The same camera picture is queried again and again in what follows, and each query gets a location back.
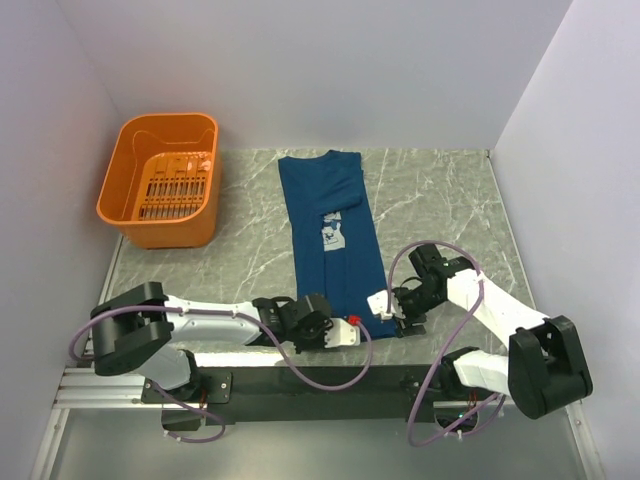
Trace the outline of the blue mickey mouse t-shirt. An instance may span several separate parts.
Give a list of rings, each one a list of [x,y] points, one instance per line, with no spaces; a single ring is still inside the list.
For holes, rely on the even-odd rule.
[[[297,294],[321,294],[335,317],[359,317],[374,340],[396,335],[367,299],[387,286],[358,152],[284,157],[278,171],[292,230]]]

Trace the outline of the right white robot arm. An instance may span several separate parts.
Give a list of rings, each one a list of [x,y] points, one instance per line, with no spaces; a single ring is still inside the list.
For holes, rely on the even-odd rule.
[[[575,324],[551,318],[515,299],[489,280],[467,252],[447,259],[440,241],[418,241],[402,249],[420,284],[413,290],[389,286],[384,311],[398,305],[408,319],[449,302],[491,331],[506,347],[504,356],[477,348],[451,352],[443,345],[427,371],[416,398],[432,380],[452,399],[471,389],[505,395],[530,419],[541,418],[589,397],[593,381]]]

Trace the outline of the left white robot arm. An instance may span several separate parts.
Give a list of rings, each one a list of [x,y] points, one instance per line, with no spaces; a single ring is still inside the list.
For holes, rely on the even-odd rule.
[[[193,399],[200,388],[194,355],[178,349],[180,342],[290,342],[301,353],[327,348],[334,327],[329,302],[318,294],[215,304],[167,295],[156,281],[100,304],[90,317],[101,319],[91,328],[97,375],[137,372],[179,402]]]

